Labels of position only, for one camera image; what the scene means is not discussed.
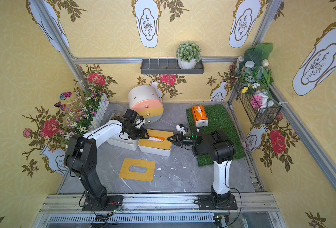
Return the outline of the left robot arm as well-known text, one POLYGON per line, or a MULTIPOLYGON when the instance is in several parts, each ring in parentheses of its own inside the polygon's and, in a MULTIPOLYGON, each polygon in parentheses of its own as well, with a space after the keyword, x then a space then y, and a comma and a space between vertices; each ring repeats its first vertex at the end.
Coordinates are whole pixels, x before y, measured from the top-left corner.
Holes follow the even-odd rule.
POLYGON ((127 109, 122 117, 114 117, 90 133, 75 134, 69 140, 64 164, 79 178, 91 209, 105 210, 110 202, 96 171, 97 149, 113 136, 123 133, 132 140, 149 139, 144 117, 127 109))

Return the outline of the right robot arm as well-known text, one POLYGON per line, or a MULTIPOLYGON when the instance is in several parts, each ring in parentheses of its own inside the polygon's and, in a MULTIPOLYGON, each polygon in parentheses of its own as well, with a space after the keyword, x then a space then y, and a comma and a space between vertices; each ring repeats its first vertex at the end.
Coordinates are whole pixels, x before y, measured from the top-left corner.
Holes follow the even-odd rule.
POLYGON ((235 196, 229 187, 231 162, 236 154, 234 143, 222 130, 212 133, 196 133, 185 136, 182 133, 167 138, 172 144, 184 147, 191 146, 197 157, 209 155, 214 166, 214 180, 209 195, 198 195, 194 204, 199 210, 237 210, 235 196))

